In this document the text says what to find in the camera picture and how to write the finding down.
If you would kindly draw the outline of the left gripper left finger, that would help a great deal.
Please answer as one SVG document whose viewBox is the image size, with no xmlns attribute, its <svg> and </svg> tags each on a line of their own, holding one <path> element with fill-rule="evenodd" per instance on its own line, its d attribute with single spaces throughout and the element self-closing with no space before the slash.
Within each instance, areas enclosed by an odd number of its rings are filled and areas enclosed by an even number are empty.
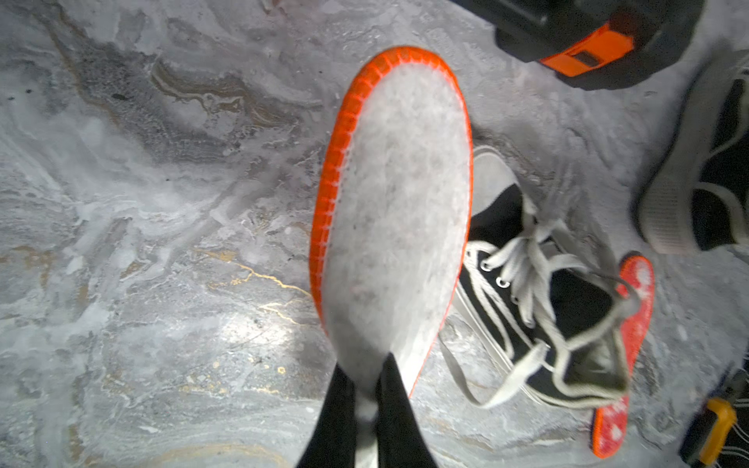
<svg viewBox="0 0 749 468">
<path fill-rule="evenodd" d="M 339 365 L 335 366 L 312 437 L 298 468 L 352 468 L 357 448 L 356 390 Z"/>
</svg>

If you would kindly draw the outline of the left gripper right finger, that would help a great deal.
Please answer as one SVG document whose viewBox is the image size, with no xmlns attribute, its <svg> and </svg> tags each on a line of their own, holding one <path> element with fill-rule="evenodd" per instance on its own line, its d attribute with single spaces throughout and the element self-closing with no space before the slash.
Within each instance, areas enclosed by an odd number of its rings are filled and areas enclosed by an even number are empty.
<svg viewBox="0 0 749 468">
<path fill-rule="evenodd" d="M 437 468 L 415 419 L 395 357 L 389 353 L 376 385 L 379 468 Z"/>
</svg>

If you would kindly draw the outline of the white insole orange edge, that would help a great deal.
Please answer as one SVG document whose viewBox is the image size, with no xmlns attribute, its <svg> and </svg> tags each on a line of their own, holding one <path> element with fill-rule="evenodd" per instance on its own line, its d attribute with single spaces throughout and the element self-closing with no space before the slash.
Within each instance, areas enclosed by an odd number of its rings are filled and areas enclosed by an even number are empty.
<svg viewBox="0 0 749 468">
<path fill-rule="evenodd" d="M 472 190 L 454 72 L 417 47 L 376 55 L 337 113 L 309 251 L 322 326 L 362 394 L 374 395 L 388 357 L 414 388 L 460 276 Z"/>
</svg>

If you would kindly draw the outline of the red patterned insole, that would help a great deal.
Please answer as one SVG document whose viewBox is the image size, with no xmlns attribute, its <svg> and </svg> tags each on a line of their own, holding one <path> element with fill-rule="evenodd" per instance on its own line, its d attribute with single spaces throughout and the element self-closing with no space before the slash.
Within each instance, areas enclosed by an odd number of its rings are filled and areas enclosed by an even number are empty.
<svg viewBox="0 0 749 468">
<path fill-rule="evenodd" d="M 655 271 L 646 257 L 632 252 L 622 259 L 619 274 L 634 288 L 641 302 L 638 312 L 627 318 L 620 327 L 629 374 L 633 374 L 653 316 Z M 612 405 L 596 409 L 591 426 L 590 446 L 595 456 L 606 459 L 618 452 L 626 436 L 628 411 L 629 395 Z"/>
</svg>

